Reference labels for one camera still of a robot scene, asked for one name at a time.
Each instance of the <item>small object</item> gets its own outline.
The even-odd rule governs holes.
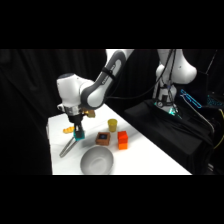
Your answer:
[[[72,143],[72,141],[75,138],[72,137],[72,139],[68,142],[68,144],[64,147],[64,149],[62,150],[62,152],[60,153],[60,157],[63,158],[65,157],[71,150],[72,148],[78,143],[78,141],[75,141],[74,143]]]
[[[79,133],[79,137],[78,137],[77,133],[74,131],[74,138],[76,141],[85,139],[85,132],[83,130],[81,130],[81,133]]]
[[[95,118],[96,117],[96,114],[95,114],[94,110],[87,111],[86,115],[87,115],[88,118]]]
[[[88,117],[88,118],[95,118],[96,113],[94,110],[87,110],[86,108],[82,108],[83,113]]]
[[[116,132],[117,131],[117,120],[110,119],[108,121],[108,125],[109,125],[110,132]]]
[[[119,150],[128,149],[128,135],[126,131],[118,132],[118,148]]]
[[[110,150],[97,146],[90,149],[81,160],[84,175],[109,175],[114,165],[114,157]]]
[[[62,150],[62,152],[60,153],[60,157],[63,158],[65,157],[74,147],[75,145],[80,141],[80,140],[83,140],[85,139],[85,132],[82,131],[82,135],[81,135],[81,138],[77,138],[76,137],[76,134],[75,134],[75,131],[74,131],[74,136],[72,137],[72,139],[68,142],[68,144],[64,147],[64,149]]]
[[[99,132],[96,138],[96,144],[102,146],[109,146],[110,144],[110,133]]]
[[[74,129],[75,129],[74,127],[70,127],[70,128],[64,129],[63,132],[65,134],[70,134],[70,133],[72,133],[74,131]]]

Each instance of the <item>block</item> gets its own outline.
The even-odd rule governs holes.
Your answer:
[[[96,144],[102,146],[109,146],[110,132],[99,132],[96,138]]]
[[[118,140],[119,144],[127,144],[128,143],[128,139],[120,139]]]
[[[73,126],[73,127],[64,129],[63,132],[64,132],[65,134],[69,134],[69,133],[72,133],[72,132],[74,131],[74,129],[75,129],[75,128],[74,128],[74,126]]]
[[[88,118],[95,118],[96,113],[94,110],[87,110],[86,108],[82,108],[83,113],[88,117]]]
[[[125,144],[118,144],[119,150],[126,150],[128,149],[128,143]]]
[[[126,131],[118,132],[117,134],[118,134],[118,140],[128,139],[128,135]]]

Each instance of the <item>bowl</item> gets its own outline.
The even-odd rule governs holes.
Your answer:
[[[91,148],[81,160],[81,170],[84,175],[109,175],[113,165],[113,154],[102,146]]]

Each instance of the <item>orange block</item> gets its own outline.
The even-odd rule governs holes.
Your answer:
[[[125,144],[118,144],[118,148],[119,148],[119,150],[125,150],[125,149],[128,149],[128,143],[125,143]]]

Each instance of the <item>blue light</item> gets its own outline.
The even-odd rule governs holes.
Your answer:
[[[175,110],[173,108],[170,109],[169,114],[172,114],[173,116],[175,116]]]
[[[183,89],[181,90],[181,93],[186,96],[186,98],[190,101],[190,103],[193,103],[197,108],[202,108],[202,105],[198,103],[193,97],[191,97],[189,94],[187,94]]]
[[[210,97],[210,96],[208,96],[208,105],[211,105],[211,106],[221,106],[221,107],[224,106],[223,103],[214,100],[214,99],[213,99],[212,97]]]

